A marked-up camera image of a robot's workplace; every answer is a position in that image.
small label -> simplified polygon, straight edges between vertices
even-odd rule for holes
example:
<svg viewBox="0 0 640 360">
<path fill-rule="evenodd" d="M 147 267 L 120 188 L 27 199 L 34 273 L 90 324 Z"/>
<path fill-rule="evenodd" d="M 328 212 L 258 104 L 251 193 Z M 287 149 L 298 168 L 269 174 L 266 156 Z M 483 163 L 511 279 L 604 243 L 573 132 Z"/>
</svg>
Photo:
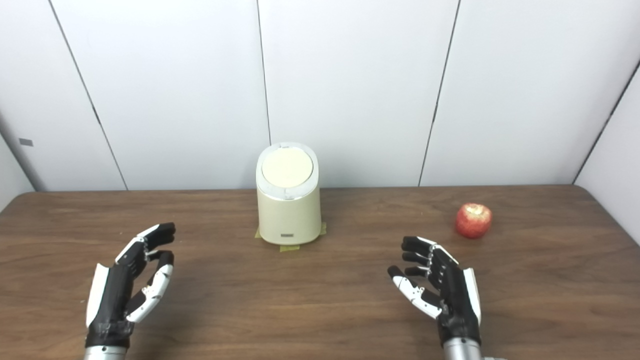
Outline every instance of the small label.
<svg viewBox="0 0 640 360">
<path fill-rule="evenodd" d="M 18 138 L 18 142 L 20 142 L 20 145 L 33 146 L 33 141 L 29 139 Z"/>
</svg>

yellow tape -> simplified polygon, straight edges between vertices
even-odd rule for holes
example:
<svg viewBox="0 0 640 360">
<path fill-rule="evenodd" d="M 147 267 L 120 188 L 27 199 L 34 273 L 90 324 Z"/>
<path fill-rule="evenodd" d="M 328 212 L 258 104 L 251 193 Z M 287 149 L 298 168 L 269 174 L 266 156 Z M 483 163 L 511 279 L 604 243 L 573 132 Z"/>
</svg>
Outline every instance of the yellow tape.
<svg viewBox="0 0 640 360">
<path fill-rule="evenodd" d="M 281 245 L 280 252 L 300 250 L 300 245 Z"/>
</svg>

robotic hand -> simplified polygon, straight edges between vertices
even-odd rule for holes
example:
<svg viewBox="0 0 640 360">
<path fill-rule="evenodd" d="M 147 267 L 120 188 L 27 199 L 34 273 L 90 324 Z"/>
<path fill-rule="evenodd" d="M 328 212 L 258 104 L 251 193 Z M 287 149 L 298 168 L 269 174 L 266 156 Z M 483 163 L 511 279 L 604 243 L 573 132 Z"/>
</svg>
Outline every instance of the robotic hand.
<svg viewBox="0 0 640 360">
<path fill-rule="evenodd" d="M 411 303 L 438 323 L 446 360 L 482 360 L 480 353 L 480 298 L 472 268 L 458 262 L 436 242 L 405 236 L 403 259 L 421 266 L 388 269 L 389 276 Z M 426 277 L 439 295 L 420 287 L 407 276 Z"/>
<path fill-rule="evenodd" d="M 175 225 L 158 224 L 133 238 L 110 267 L 98 264 L 86 307 L 88 334 L 84 360 L 123 360 L 135 323 L 158 304 L 173 272 L 173 253 L 156 247 L 173 242 Z M 148 262 L 157 260 L 155 274 L 131 296 L 133 280 Z"/>
</svg>

apple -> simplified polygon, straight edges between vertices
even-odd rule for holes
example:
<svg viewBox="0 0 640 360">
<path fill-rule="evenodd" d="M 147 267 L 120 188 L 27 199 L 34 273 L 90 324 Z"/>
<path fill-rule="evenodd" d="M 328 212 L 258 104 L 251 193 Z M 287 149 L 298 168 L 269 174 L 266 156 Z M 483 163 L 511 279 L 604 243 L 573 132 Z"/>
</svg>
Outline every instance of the apple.
<svg viewBox="0 0 640 360">
<path fill-rule="evenodd" d="M 458 210 L 456 231 L 470 239 L 482 237 L 491 226 L 491 210 L 484 205 L 468 202 Z"/>
</svg>

white wall panel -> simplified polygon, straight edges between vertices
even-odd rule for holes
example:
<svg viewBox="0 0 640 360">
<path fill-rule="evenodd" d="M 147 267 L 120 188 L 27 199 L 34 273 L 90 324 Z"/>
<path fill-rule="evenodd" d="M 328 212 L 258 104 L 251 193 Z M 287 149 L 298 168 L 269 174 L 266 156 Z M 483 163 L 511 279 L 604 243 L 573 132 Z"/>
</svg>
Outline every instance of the white wall panel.
<svg viewBox="0 0 640 360">
<path fill-rule="evenodd" d="M 259 0 L 272 142 L 322 186 L 415 186 L 456 1 Z"/>
<path fill-rule="evenodd" d="M 31 183 L 0 136 L 0 211 L 16 196 L 32 191 Z"/>
<path fill-rule="evenodd" d="M 255 0 L 54 0 L 129 189 L 255 186 L 269 145 Z"/>
<path fill-rule="evenodd" d="M 39 190 L 125 188 L 46 0 L 0 1 L 0 128 Z"/>
<path fill-rule="evenodd" d="M 640 2 L 462 0 L 422 185 L 571 183 L 640 58 Z"/>
<path fill-rule="evenodd" d="M 640 243 L 640 76 L 636 75 L 584 165 L 584 187 Z"/>
</svg>

